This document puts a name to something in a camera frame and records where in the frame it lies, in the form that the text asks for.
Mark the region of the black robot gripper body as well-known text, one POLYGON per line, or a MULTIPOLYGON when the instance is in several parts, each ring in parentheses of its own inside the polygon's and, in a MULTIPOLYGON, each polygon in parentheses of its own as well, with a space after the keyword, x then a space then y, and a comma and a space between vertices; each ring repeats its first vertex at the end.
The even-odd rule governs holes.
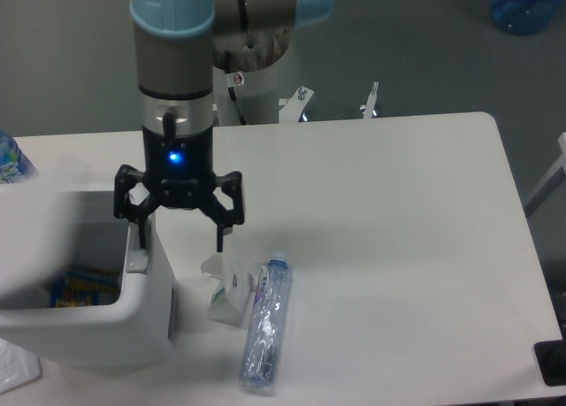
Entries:
POLYGON ((142 183, 149 195, 141 203, 147 211, 159 206, 213 211, 216 176, 212 170, 212 128, 199 134, 177 135, 170 141, 142 129, 146 170, 142 183))

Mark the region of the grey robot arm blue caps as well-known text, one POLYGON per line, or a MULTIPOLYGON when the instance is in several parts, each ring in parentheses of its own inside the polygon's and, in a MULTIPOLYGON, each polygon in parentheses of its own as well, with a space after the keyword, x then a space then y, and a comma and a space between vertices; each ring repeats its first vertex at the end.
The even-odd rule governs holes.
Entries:
POLYGON ((217 39, 317 24, 332 8, 333 0, 131 0, 145 167, 119 167, 114 214, 136 226, 142 249, 159 207, 201 211, 218 237, 245 220, 241 173, 213 170, 217 39))

